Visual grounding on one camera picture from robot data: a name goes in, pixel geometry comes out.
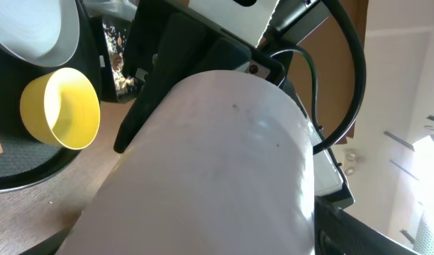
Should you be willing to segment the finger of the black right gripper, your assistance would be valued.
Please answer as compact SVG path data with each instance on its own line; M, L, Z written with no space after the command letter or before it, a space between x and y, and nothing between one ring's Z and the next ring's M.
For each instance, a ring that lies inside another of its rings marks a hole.
M160 40L154 69L121 123L113 146L115 152L125 152L167 92L185 73L205 36L206 29L185 15L176 13L169 17Z

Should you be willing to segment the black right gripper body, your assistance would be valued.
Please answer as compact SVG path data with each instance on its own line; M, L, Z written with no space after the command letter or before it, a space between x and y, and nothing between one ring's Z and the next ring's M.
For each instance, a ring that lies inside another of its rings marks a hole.
M311 4L305 1L281 1L267 26L266 44L257 48L243 40L240 34L226 30L191 7L184 7L175 1L141 1L123 53L123 71L132 75L137 69L145 70L145 85L157 61L158 47L169 17L179 13L206 29L203 42L196 48L179 81L212 70L240 69L245 72L257 64L268 71L265 80L282 88L292 59L291 55L283 57L282 53L291 52L300 40L326 19L325 9L319 1L312 1Z

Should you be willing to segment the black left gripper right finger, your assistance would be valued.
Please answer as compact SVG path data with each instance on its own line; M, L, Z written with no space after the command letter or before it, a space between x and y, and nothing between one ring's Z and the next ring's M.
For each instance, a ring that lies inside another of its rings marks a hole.
M415 251L368 227L321 197L314 205L317 254L414 255Z

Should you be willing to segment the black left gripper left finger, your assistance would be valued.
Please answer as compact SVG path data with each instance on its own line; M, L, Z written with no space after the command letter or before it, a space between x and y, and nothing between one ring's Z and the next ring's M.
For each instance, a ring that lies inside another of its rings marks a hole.
M20 255L55 255L71 231L71 227L62 229L51 237L20 253Z

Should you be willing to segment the grey round plate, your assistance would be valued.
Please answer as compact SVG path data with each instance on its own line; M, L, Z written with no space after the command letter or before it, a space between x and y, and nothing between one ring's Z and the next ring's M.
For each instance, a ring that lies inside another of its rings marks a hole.
M0 49L30 64L59 67L76 52L75 0L0 0Z

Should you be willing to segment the yellow plastic bowl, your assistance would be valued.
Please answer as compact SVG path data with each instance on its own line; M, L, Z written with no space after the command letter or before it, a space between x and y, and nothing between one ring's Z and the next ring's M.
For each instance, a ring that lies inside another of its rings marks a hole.
M35 139L72 150L84 149L94 141L101 119L92 83L70 67L32 80L21 94L20 114Z

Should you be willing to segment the pink plastic cup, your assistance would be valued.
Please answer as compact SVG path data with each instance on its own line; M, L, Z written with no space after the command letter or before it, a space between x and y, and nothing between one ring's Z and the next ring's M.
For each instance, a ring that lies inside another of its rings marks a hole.
M233 71L176 84L61 254L313 254L310 132L281 89Z

